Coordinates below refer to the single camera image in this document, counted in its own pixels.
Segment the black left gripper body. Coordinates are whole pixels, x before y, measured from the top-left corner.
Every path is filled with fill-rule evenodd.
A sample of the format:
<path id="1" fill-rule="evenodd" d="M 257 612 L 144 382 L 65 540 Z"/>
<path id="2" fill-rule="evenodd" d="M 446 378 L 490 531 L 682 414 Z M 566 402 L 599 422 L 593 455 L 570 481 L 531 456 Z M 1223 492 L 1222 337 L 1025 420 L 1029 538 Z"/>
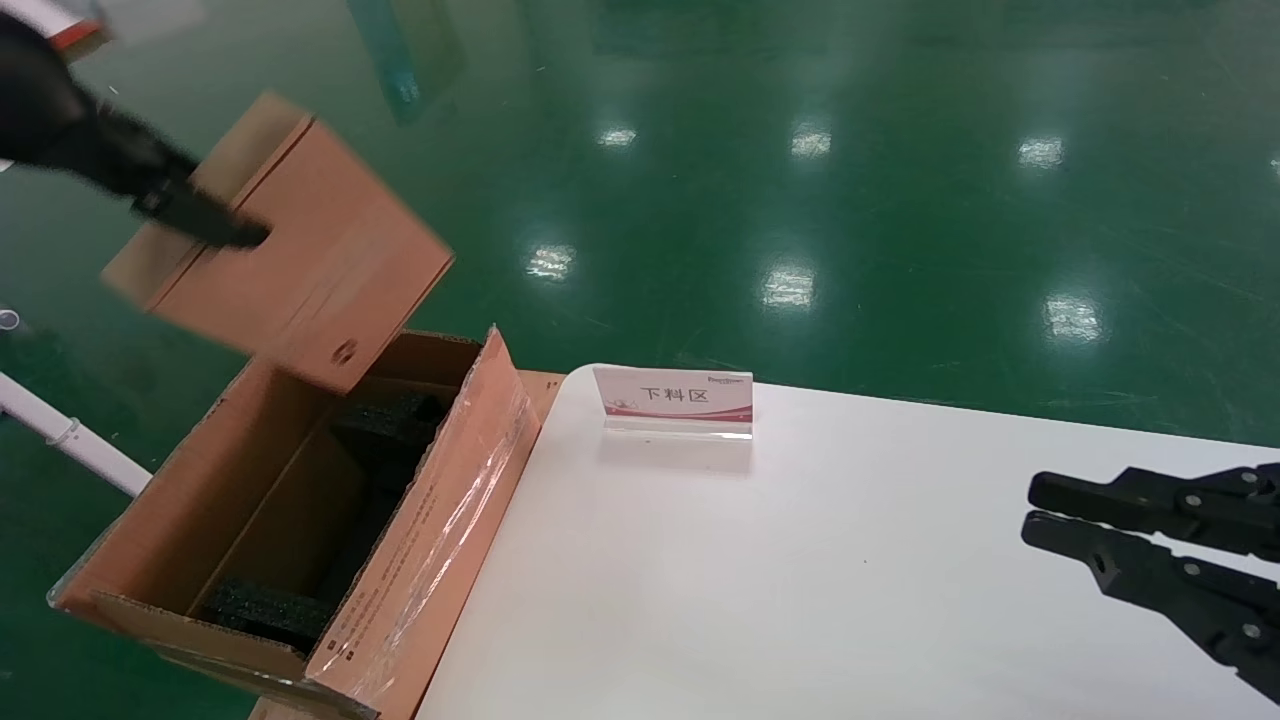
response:
<path id="1" fill-rule="evenodd" d="M 1 158 L 65 170 L 102 188 L 131 188 L 114 110 L 82 88 L 59 51 L 1 14 Z"/>

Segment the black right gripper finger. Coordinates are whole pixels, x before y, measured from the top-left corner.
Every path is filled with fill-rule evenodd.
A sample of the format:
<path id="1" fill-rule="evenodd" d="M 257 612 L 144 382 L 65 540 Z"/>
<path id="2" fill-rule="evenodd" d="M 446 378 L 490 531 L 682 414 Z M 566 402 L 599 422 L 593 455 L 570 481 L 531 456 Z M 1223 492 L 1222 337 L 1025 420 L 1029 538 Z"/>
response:
<path id="1" fill-rule="evenodd" d="M 1021 539 L 1084 564 L 1102 594 L 1166 618 L 1216 664 L 1279 702 L 1276 582 L 1039 510 L 1027 514 Z"/>
<path id="2" fill-rule="evenodd" d="M 1110 483 L 1052 471 L 1030 480 L 1030 506 L 1117 530 L 1279 560 L 1279 465 L 1179 478 L 1128 468 Z"/>

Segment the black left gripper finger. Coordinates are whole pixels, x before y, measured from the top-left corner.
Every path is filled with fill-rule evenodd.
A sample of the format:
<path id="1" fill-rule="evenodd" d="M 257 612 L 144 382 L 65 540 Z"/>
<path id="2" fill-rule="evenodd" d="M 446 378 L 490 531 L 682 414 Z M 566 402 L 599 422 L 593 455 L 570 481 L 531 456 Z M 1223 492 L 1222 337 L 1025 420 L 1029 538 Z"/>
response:
<path id="1" fill-rule="evenodd" d="M 108 143 L 125 196 L 148 219 L 215 249 L 256 249 L 269 237 L 268 224 L 198 187 L 198 163 L 143 122 L 110 113 Z"/>

